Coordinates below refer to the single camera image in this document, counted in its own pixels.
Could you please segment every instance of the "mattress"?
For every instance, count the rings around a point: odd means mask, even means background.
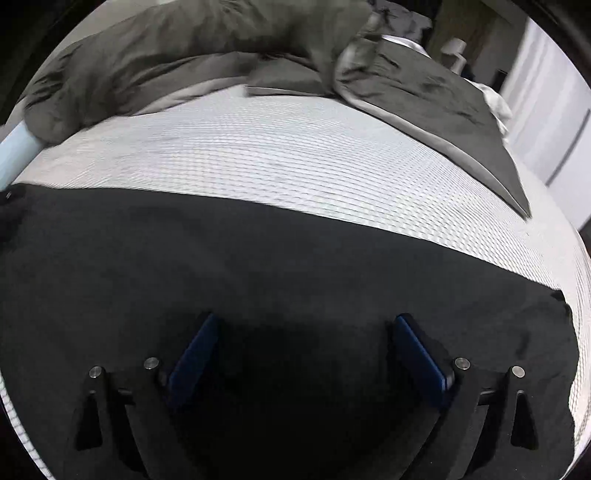
[[[577,458],[591,436],[591,261],[546,187],[515,162],[528,221],[446,157],[365,113],[326,98],[250,98],[237,86],[105,121],[44,150],[17,181],[265,203],[425,239],[559,288],[580,350],[569,398]],[[52,478],[1,377],[0,391],[16,433]]]

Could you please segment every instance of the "metal bolt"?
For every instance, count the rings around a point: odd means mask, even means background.
[[[517,378],[525,377],[525,370],[523,370],[519,365],[514,366],[511,371]]]
[[[151,356],[150,358],[147,358],[144,361],[144,368],[146,370],[152,370],[154,368],[156,368],[158,366],[158,364],[160,363],[160,360],[158,360],[156,357]]]
[[[91,378],[96,378],[96,377],[99,377],[102,372],[103,372],[103,369],[97,365],[96,367],[92,367],[90,369],[90,371],[88,372],[88,374],[90,375]]]
[[[460,370],[468,370],[470,368],[469,360],[462,356],[456,358],[454,363],[456,364],[456,367],[458,367]]]

